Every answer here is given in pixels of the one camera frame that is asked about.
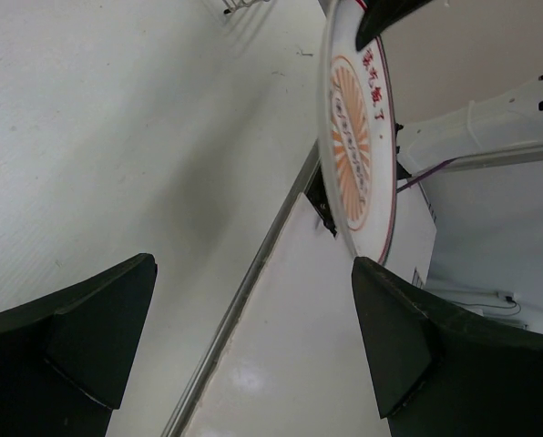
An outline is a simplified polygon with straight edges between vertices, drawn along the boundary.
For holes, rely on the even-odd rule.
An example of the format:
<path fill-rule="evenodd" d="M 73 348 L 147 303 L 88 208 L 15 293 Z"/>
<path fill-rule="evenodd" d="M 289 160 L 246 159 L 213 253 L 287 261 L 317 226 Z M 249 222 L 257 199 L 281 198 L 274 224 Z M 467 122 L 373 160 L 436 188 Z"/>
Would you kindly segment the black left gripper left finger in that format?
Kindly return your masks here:
<path fill-rule="evenodd" d="M 0 312 L 0 436 L 103 436 L 120 408 L 157 264 L 140 253 Z"/>

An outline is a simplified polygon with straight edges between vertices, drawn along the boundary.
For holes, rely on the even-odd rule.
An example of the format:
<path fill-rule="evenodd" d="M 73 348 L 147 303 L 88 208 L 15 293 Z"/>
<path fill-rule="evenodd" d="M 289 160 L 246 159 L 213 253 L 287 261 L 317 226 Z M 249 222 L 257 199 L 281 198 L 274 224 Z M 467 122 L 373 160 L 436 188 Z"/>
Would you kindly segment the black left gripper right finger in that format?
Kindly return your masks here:
<path fill-rule="evenodd" d="M 394 436 L 543 436 L 543 334 L 417 288 L 365 257 L 354 305 Z"/>

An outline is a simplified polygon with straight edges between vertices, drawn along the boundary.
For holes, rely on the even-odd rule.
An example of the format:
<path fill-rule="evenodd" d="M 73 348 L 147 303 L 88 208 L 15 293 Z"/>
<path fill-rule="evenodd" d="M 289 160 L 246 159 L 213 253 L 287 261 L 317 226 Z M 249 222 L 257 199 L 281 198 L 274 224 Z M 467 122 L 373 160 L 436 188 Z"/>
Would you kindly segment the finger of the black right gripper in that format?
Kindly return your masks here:
<path fill-rule="evenodd" d="M 355 34 L 355 49 L 362 51 L 388 27 L 430 2 L 431 0 L 370 1 Z"/>

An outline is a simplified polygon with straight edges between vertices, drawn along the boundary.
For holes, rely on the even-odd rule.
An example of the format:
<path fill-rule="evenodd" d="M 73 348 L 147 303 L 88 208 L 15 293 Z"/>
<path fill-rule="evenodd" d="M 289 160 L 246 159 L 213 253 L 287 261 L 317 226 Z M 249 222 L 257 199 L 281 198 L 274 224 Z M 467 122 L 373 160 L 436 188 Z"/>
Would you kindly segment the white plate orange pattern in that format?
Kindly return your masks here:
<path fill-rule="evenodd" d="M 317 93 L 318 146 L 336 231 L 354 257 L 384 264 L 394 231 L 394 104 L 380 38 L 355 34 L 369 1 L 333 1 L 326 14 Z"/>

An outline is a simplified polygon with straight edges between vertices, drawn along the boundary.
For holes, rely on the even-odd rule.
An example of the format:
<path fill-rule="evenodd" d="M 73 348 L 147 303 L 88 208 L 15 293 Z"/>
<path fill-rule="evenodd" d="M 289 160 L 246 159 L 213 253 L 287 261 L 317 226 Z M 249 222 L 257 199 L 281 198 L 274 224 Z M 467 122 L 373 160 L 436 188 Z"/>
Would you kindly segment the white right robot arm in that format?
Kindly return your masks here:
<path fill-rule="evenodd" d="M 543 144 L 543 1 L 370 1 L 401 165 Z"/>

